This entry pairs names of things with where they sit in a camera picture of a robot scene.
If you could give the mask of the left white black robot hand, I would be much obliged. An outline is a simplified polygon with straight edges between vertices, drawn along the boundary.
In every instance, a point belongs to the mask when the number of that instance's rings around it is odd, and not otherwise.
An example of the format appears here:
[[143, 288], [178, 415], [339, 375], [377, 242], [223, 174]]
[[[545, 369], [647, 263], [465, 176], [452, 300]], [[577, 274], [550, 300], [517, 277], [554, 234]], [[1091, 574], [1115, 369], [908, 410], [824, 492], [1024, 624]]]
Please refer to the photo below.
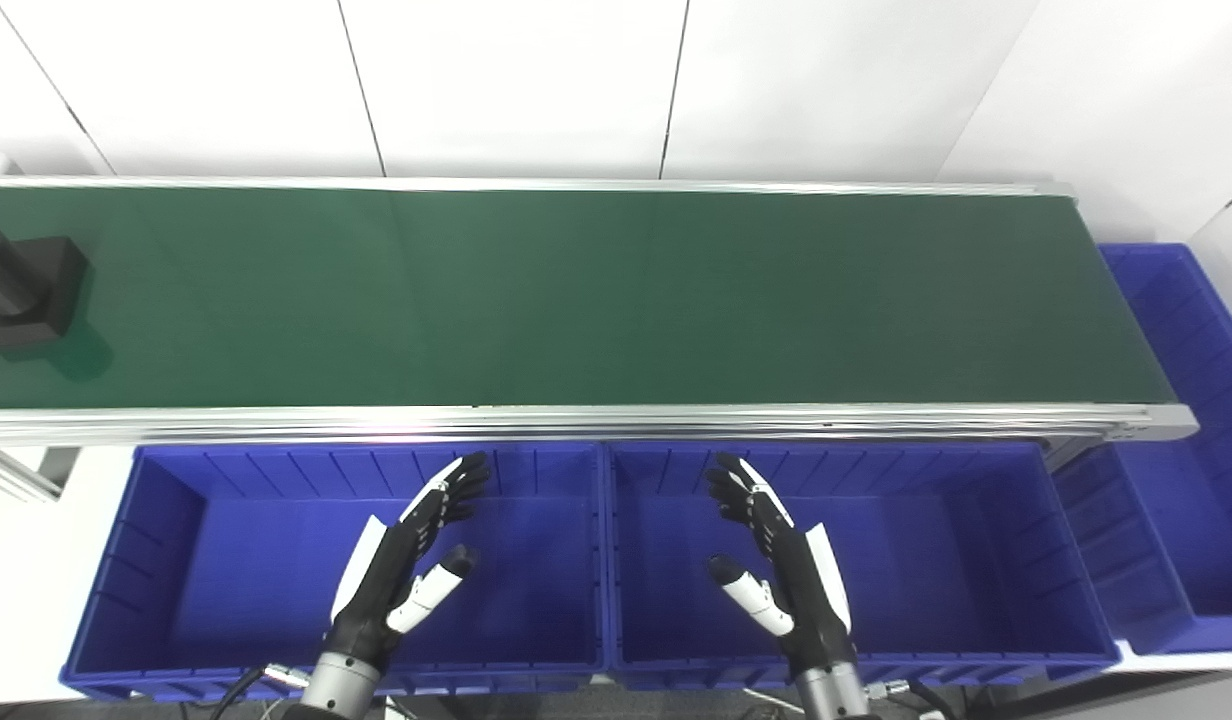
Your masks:
[[476, 568], [476, 550], [456, 544], [432, 568], [418, 562], [439, 533], [473, 515], [473, 501], [492, 477], [484, 452], [456, 457], [434, 473], [391, 523], [370, 517], [342, 570], [323, 653], [387, 669], [400, 637], [432, 615]]

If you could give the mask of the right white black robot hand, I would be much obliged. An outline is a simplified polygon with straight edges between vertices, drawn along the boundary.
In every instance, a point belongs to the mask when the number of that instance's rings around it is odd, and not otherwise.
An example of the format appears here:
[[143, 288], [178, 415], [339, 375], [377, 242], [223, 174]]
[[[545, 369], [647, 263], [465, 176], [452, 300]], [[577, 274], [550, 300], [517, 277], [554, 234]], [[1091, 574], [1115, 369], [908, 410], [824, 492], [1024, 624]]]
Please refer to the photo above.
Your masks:
[[749, 530], [775, 579], [759, 579], [724, 554], [708, 556], [711, 578], [777, 639], [791, 674], [857, 665], [853, 612], [825, 525], [800, 529], [775, 488], [744, 457], [717, 452], [715, 460], [706, 470], [708, 496], [721, 518]]

